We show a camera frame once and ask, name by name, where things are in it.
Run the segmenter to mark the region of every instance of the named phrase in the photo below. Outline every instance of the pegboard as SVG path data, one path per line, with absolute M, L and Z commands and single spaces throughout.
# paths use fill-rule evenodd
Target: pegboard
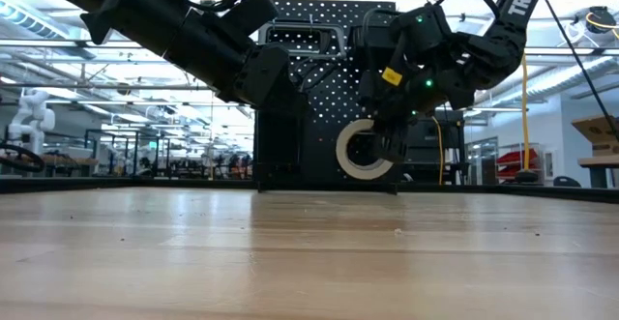
M 303 22 L 312 24 L 337 24 L 343 28 L 345 43 L 351 27 L 361 26 L 364 15 L 371 9 L 384 8 L 394 10 L 392 2 L 360 1 L 320 1 L 320 0 L 274 0 L 280 12 L 277 22 Z M 370 25 L 386 25 L 390 22 L 388 15 L 374 15 Z M 311 31 L 273 31 L 266 34 L 267 42 L 282 43 L 291 51 L 317 51 L 320 39 Z M 327 46 L 326 54 L 337 54 L 340 48 L 335 33 Z M 301 75 L 315 66 L 315 62 L 306 62 L 296 68 L 303 54 L 291 57 L 291 68 Z M 331 60 L 315 68 L 308 76 L 305 86 L 315 84 L 324 73 L 331 72 L 318 85 L 308 90 L 309 102 L 314 109 L 303 125 L 303 141 L 300 165 L 304 181 L 318 183 L 356 182 L 349 178 L 339 167 L 336 159 L 336 143 L 341 130 L 349 123 L 369 115 L 357 104 L 358 86 L 362 69 L 352 58 Z M 369 164 L 374 160 L 369 154 L 368 137 L 358 137 L 349 146 L 349 155 L 360 164 Z M 377 182 L 393 182 L 396 167 Z

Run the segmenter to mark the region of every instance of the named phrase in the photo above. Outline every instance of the roll of tape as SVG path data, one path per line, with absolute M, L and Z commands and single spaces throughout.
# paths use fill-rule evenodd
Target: roll of tape
M 339 166 L 349 176 L 358 180 L 375 180 L 385 175 L 394 164 L 387 160 L 377 160 L 374 164 L 359 165 L 355 164 L 348 157 L 348 143 L 350 139 L 361 131 L 369 131 L 374 126 L 374 121 L 363 119 L 355 121 L 341 131 L 336 146 L 336 156 Z

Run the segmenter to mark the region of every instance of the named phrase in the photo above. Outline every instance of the ceiling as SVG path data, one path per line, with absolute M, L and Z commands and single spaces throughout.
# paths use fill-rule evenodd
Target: ceiling
M 88 33 L 84 30 L 84 26 L 79 19 L 81 11 L 72 4 L 64 0 L 4 0 L 11 5 L 17 5 L 21 9 L 27 11 L 31 16 L 40 19 L 41 21 L 53 27 L 62 37 L 71 40 L 88 40 Z M 422 6 L 427 0 L 379 0 L 379 1 L 394 1 L 398 5 L 398 9 L 406 11 Z M 605 5 L 609 6 L 612 12 L 619 11 L 619 0 L 551 0 L 557 13 L 560 17 L 571 19 L 575 15 L 583 15 L 583 12 L 591 6 Z M 449 16 L 450 25 L 453 30 L 463 31 L 468 33 L 483 34 L 487 29 L 488 22 L 491 21 L 491 14 L 487 6 L 481 0 L 447 0 L 444 4 L 446 14 Z M 459 16 L 462 13 L 469 15 L 467 20 L 461 22 Z M 529 46 L 546 46 L 555 47 L 561 46 L 562 38 L 556 28 L 556 24 L 549 19 L 550 13 L 543 2 L 536 8 L 533 19 L 529 27 L 528 45 Z M 0 39 L 37 39 L 41 38 L 19 26 L 0 19 Z M 122 40 L 122 36 L 116 34 L 115 39 Z M 594 36 L 588 34 L 588 37 L 581 38 L 578 45 L 592 46 L 592 41 L 597 45 L 615 46 L 616 39 L 611 34 L 603 36 Z M 155 120 L 154 122 L 161 123 L 182 123 L 194 126 L 208 126 L 207 129 L 200 132 L 192 131 L 190 135 L 208 137 L 217 139 L 214 141 L 220 147 L 228 147 L 230 149 L 252 149 L 252 132 L 253 132 L 253 113 L 245 108 L 238 108 L 235 105 L 226 105 L 222 101 L 213 97 L 206 85 L 195 81 L 188 74 L 183 73 L 176 67 L 165 63 L 161 58 L 152 54 L 148 50 L 138 47 L 125 49 L 108 49 L 108 48 L 88 48 L 96 59 L 95 64 L 79 56 L 62 53 L 58 50 L 40 49 L 32 47 L 21 47 L 15 51 L 27 55 L 29 58 L 37 62 L 43 62 L 47 66 L 51 66 L 55 70 L 66 74 L 52 73 L 50 74 L 46 68 L 38 67 L 35 64 L 19 64 L 22 75 L 27 74 L 28 79 L 24 77 L 10 75 L 3 70 L 13 69 L 15 67 L 15 58 L 12 53 L 0 51 L 0 73 L 3 76 L 10 77 L 17 81 L 33 81 L 32 79 L 41 79 L 49 82 L 72 82 L 71 77 L 80 79 L 82 76 L 90 78 L 90 82 L 96 84 L 113 84 L 113 85 L 131 85 L 133 87 L 140 85 L 174 85 L 175 88 L 169 90 L 137 90 L 132 89 L 129 94 L 117 90 L 84 90 L 78 91 L 83 99 L 95 101 L 147 101 L 155 100 L 158 102 L 201 102 L 203 104 L 213 104 L 214 106 L 197 106 L 197 107 L 174 107 L 176 111 L 172 115 L 167 113 L 169 110 L 163 111 L 158 107 L 138 106 L 138 105 L 102 105 L 104 111 L 114 114 L 134 114 L 146 116 L 147 112 L 150 116 L 145 118 Z M 546 69 L 554 67 L 549 63 Z M 540 65 L 532 65 L 531 71 L 540 70 Z M 520 77 L 521 73 L 515 73 L 515 77 Z M 102 119 L 106 121 L 110 119 L 110 114 L 99 112 Z

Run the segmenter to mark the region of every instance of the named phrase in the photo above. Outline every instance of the white robot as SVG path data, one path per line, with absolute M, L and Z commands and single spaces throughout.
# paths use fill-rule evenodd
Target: white robot
M 10 145 L 23 147 L 21 137 L 26 134 L 30 135 L 30 151 L 38 156 L 43 153 L 45 132 L 53 131 L 56 126 L 56 115 L 45 102 L 48 98 L 48 92 L 35 88 L 27 90 L 19 99 L 19 110 L 9 125 Z M 30 117 L 32 121 L 24 124 Z

